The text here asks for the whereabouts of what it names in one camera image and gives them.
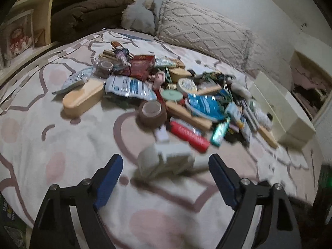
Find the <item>white box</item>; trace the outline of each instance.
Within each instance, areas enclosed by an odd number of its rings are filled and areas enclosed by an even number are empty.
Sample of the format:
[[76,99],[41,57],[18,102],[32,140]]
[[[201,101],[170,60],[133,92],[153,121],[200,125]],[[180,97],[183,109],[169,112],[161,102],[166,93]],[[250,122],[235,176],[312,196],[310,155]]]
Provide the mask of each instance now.
[[313,137],[314,126],[286,88],[260,72],[249,90],[262,110],[273,116],[271,133],[278,143],[301,149]]

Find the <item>blue gripper pad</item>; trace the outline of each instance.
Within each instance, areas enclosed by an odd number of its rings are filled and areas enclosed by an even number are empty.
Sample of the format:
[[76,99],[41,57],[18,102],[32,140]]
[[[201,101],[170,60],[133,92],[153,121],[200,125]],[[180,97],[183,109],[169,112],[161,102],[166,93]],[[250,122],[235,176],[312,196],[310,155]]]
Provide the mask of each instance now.
[[233,210],[236,210],[239,201],[236,198],[235,184],[227,175],[227,172],[232,170],[234,173],[231,174],[235,174],[237,176],[236,172],[233,169],[226,167],[225,163],[217,154],[210,156],[209,170],[213,179],[215,180],[215,183],[218,186],[218,189],[221,193],[222,198],[225,201],[225,204],[227,206],[230,206]]
[[117,155],[113,165],[105,175],[105,178],[97,188],[97,198],[94,202],[94,207],[99,210],[101,207],[107,204],[111,193],[117,183],[117,180],[123,169],[123,160],[120,155]]

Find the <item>pile of objects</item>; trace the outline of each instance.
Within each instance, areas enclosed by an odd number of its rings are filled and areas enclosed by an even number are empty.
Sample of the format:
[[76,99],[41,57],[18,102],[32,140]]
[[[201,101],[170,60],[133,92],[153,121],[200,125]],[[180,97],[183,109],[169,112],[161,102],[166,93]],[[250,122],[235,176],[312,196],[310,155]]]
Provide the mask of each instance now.
[[[139,126],[154,132],[156,143],[138,156],[144,179],[161,172],[179,174],[207,167],[192,149],[205,153],[225,139],[250,145],[260,133],[273,147],[272,117],[263,113],[251,93],[215,68],[196,72],[180,59],[133,55],[118,42],[104,50],[91,67],[69,77],[62,89],[63,109],[70,118],[79,117],[103,97],[121,108],[137,108]],[[170,143],[169,132],[186,143]]]

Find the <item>patterned bed sheet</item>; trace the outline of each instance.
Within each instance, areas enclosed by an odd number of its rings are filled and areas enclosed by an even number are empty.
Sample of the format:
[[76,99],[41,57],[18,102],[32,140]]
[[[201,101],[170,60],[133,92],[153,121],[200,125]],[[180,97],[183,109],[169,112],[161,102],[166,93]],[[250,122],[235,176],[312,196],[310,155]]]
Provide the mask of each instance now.
[[[99,212],[115,246],[214,249],[233,210],[225,205],[209,172],[143,183],[135,178],[137,155],[155,139],[137,126],[134,109],[123,110],[102,100],[80,118],[70,120],[62,115],[62,97],[52,95],[70,74],[90,66],[104,49],[111,49],[111,41],[120,42],[133,54],[180,56],[187,68],[207,64],[234,74],[243,85],[252,83],[243,73],[214,58],[137,34],[103,30],[87,36],[63,47],[16,83],[10,104],[0,110],[0,191],[19,217],[33,227],[51,184],[76,185],[118,153],[123,156],[123,171]],[[181,141],[171,134],[170,139]],[[210,146],[201,156],[208,160],[213,153],[241,177],[279,182],[288,194],[313,199],[312,172],[300,152],[282,146],[273,150],[256,135],[248,149],[224,141],[220,148]],[[251,246],[259,212],[257,207],[244,248]],[[81,247],[88,248],[75,209],[72,217]]]

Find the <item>blue package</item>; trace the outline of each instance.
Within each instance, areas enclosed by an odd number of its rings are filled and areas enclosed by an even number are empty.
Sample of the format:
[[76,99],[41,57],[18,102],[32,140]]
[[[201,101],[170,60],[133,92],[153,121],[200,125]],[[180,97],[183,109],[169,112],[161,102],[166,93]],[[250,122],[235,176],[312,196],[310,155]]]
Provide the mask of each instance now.
[[193,115],[198,115],[212,122],[219,122],[225,119],[214,96],[188,94],[185,104]]

